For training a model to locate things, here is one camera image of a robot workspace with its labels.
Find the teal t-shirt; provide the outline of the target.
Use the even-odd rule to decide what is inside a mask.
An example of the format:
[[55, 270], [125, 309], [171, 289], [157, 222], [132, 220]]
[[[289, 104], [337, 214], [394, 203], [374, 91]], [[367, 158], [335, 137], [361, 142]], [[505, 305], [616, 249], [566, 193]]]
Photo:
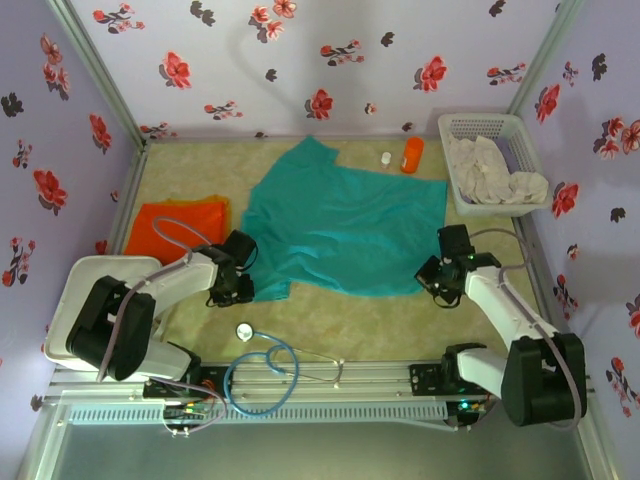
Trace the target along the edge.
[[447, 184], [337, 165], [308, 137], [251, 190], [241, 229], [257, 243], [249, 273], [258, 302], [294, 283], [363, 297], [412, 295], [414, 275], [439, 252]]

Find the orange folded t-shirt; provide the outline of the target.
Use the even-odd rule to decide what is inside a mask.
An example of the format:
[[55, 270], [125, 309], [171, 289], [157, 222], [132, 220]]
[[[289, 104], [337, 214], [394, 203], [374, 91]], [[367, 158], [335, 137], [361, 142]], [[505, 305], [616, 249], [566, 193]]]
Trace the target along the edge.
[[162, 233], [168, 235], [188, 247], [198, 247], [206, 243], [221, 244], [224, 240], [210, 240], [205, 234], [193, 227], [172, 217], [179, 213], [179, 208], [166, 205], [164, 202], [143, 204], [134, 220], [129, 236], [129, 241], [124, 249], [124, 255], [150, 256], [167, 265], [185, 255], [186, 251], [168, 240], [162, 238], [154, 229], [154, 220], [159, 217], [167, 217], [178, 221], [181, 225], [172, 222], [160, 221], [158, 226]]

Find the blue stethoscope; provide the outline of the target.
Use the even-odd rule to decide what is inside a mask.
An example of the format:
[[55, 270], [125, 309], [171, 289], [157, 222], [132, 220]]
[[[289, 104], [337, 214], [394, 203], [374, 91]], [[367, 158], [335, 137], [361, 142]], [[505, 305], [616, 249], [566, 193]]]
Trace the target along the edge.
[[240, 323], [238, 340], [260, 339], [269, 348], [245, 353], [231, 362], [223, 378], [223, 393], [230, 407], [250, 419], [273, 418], [291, 399], [298, 383], [340, 385], [345, 360], [294, 347], [271, 334]]

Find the white crumpled cloth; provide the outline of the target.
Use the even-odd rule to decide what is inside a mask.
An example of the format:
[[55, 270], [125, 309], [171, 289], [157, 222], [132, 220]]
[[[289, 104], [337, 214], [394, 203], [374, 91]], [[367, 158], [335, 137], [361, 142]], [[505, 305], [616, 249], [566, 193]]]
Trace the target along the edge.
[[512, 199], [509, 170], [496, 143], [448, 136], [454, 178], [463, 197], [475, 204], [506, 204]]
[[510, 175], [509, 188], [508, 204], [541, 204], [547, 197], [549, 182], [537, 172], [517, 171]]

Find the orange pill bottle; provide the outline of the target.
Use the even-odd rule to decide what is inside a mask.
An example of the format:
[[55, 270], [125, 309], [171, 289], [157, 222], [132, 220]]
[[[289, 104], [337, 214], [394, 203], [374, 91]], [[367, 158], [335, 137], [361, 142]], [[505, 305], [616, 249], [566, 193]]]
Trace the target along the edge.
[[405, 174], [414, 174], [421, 162], [424, 141], [419, 137], [410, 137], [404, 147], [400, 170]]

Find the white plastic basket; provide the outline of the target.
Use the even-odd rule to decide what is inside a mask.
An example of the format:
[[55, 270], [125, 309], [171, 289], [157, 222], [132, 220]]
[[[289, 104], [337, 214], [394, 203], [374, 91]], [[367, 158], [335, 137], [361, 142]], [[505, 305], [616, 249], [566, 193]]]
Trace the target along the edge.
[[541, 204], [475, 204], [463, 197], [458, 189], [449, 154], [448, 136], [450, 134], [457, 139], [475, 140], [478, 135], [491, 139], [503, 154], [510, 174], [517, 171], [537, 172], [545, 177], [531, 137], [519, 117], [498, 113], [443, 114], [439, 117], [437, 124], [453, 190], [454, 204], [459, 215], [516, 218], [544, 209], [551, 204], [550, 186], [547, 197]]

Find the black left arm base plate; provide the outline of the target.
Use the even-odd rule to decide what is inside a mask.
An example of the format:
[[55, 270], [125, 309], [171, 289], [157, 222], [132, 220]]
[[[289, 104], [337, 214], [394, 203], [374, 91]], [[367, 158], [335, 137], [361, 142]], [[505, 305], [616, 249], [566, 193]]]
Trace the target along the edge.
[[[200, 373], [194, 376], [185, 376], [181, 382], [198, 385], [208, 390], [214, 390], [221, 396], [224, 395], [223, 379], [226, 372], [225, 367], [204, 366], [200, 368]], [[193, 388], [184, 388], [169, 385], [156, 380], [147, 380], [143, 386], [142, 396], [145, 400], [177, 400], [181, 402], [193, 399], [201, 400], [210, 396], [208, 392], [201, 392]]]

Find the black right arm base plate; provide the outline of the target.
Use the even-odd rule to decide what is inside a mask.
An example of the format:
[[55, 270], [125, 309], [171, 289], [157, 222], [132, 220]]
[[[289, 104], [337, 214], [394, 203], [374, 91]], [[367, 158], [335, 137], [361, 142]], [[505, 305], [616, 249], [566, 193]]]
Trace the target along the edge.
[[416, 397], [463, 399], [494, 396], [490, 390], [463, 379], [455, 362], [414, 363], [408, 370], [411, 393]]

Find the aluminium front mounting rail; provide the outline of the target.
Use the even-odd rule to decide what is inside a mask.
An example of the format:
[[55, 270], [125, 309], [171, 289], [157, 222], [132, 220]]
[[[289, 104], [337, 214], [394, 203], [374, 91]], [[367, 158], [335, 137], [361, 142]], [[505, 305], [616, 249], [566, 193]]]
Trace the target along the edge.
[[[443, 397], [416, 397], [411, 393], [409, 366], [412, 362], [347, 362], [337, 388], [324, 383], [298, 383], [290, 401], [294, 403], [356, 403], [356, 402], [411, 402], [483, 400], [485, 397], [448, 399]], [[77, 371], [59, 367], [54, 374], [44, 399], [47, 402], [63, 398], [103, 402], [140, 402], [143, 386], [148, 379], [134, 376], [124, 381], [106, 379], [95, 381], [93, 371]]]

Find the aluminium frame corner post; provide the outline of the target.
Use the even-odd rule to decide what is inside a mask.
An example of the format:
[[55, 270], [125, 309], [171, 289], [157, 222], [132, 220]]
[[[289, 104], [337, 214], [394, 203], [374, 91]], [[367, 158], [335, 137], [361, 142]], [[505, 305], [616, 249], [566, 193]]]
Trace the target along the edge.
[[138, 149], [143, 150], [146, 146], [146, 141], [139, 132], [124, 97], [119, 91], [96, 45], [81, 21], [80, 16], [72, 5], [71, 0], [45, 0], [45, 2], [61, 24], [120, 125], [128, 133]]
[[554, 19], [547, 31], [527, 73], [507, 110], [508, 114], [520, 115], [524, 105], [543, 77], [554, 54], [570, 33], [580, 10], [587, 0], [560, 0]]

